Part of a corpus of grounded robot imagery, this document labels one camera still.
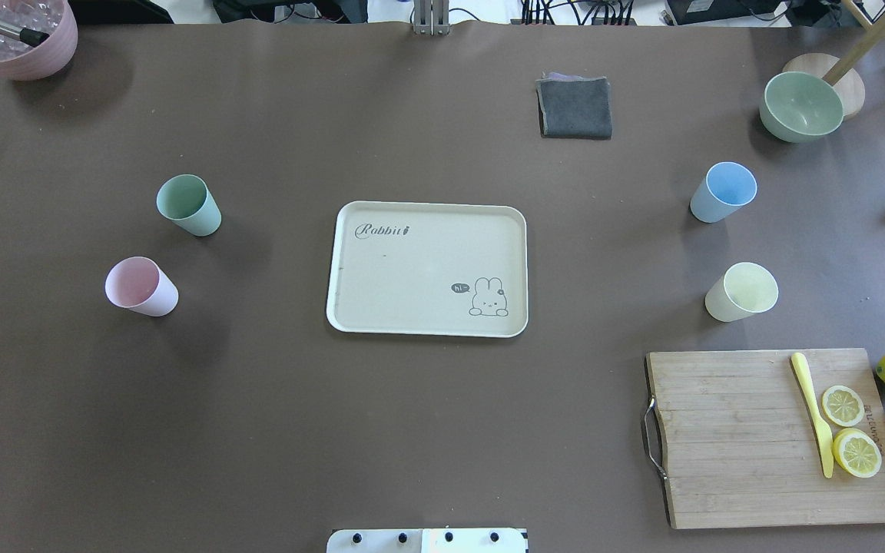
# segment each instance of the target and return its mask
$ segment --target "green cup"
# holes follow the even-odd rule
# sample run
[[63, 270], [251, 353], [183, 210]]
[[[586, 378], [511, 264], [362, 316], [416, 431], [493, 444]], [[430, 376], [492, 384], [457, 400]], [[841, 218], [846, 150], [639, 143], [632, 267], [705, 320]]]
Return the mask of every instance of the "green cup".
[[155, 196], [155, 206], [168, 218], [194, 236], [213, 234], [220, 227], [220, 210], [204, 179], [197, 175], [177, 175], [166, 181]]
[[783, 141], [813, 141], [839, 128], [842, 98], [821, 78], [789, 71], [773, 77], [763, 91], [760, 120]]

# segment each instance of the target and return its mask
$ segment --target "yellow knife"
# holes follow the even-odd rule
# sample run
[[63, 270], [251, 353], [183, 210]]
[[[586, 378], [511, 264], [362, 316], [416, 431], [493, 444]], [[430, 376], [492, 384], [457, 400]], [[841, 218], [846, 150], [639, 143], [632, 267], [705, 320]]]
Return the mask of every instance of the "yellow knife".
[[818, 452], [821, 454], [821, 471], [826, 478], [831, 478], [832, 469], [835, 468], [835, 458], [832, 456], [832, 428], [818, 412], [818, 402], [814, 396], [814, 384], [811, 382], [808, 360], [803, 353], [795, 353], [791, 355], [791, 366], [794, 367], [797, 384], [801, 386], [801, 395], [804, 396], [804, 402], [808, 406], [808, 414], [811, 415], [814, 437], [818, 441]]

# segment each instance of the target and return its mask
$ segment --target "folded cloth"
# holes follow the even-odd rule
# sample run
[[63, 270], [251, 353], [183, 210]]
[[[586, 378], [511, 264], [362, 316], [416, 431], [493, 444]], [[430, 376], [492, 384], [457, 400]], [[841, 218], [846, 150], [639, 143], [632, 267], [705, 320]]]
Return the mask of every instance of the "folded cloth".
[[606, 77], [550, 73], [537, 83], [542, 136], [604, 140], [614, 134]]

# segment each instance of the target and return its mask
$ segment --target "bowl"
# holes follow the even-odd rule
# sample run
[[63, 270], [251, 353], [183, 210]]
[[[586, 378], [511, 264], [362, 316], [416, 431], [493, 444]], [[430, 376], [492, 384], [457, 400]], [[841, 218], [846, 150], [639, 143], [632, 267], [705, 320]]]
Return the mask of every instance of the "bowl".
[[[21, 0], [0, 0], [0, 2], [10, 7], [24, 3]], [[71, 60], [74, 50], [77, 49], [77, 22], [67, 0], [59, 0], [56, 3], [63, 6], [63, 15], [57, 28], [50, 32], [49, 38], [41, 45], [1, 60], [0, 77], [10, 78], [13, 81], [34, 81], [36, 78], [53, 75]]]
[[845, 115], [842, 98], [821, 78], [787, 71], [773, 77], [763, 91], [760, 120], [783, 141], [813, 141], [839, 128]]

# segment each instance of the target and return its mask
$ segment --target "green bowl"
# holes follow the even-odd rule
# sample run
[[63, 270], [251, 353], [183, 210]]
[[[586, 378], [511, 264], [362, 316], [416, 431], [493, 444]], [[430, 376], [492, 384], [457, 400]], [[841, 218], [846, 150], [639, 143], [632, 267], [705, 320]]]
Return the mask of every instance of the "green bowl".
[[763, 90], [760, 120], [783, 141], [813, 141], [839, 128], [842, 98], [821, 78], [789, 71], [773, 77]]

